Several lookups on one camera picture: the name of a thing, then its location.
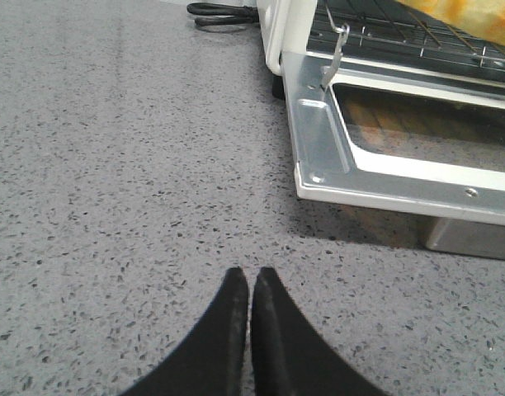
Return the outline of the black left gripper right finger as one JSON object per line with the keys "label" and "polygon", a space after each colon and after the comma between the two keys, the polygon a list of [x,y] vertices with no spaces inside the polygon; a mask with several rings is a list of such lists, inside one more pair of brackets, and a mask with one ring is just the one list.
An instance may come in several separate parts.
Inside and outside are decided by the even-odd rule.
{"label": "black left gripper right finger", "polygon": [[253,292],[252,365],[257,395],[382,395],[319,336],[276,270],[263,267]]}

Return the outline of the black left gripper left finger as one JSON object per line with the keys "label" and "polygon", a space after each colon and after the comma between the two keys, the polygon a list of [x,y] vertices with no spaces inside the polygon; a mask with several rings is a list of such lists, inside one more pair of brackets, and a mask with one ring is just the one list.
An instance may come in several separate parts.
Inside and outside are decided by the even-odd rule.
{"label": "black left gripper left finger", "polygon": [[226,271],[209,307],[175,350],[125,395],[240,395],[248,323],[243,270]]}

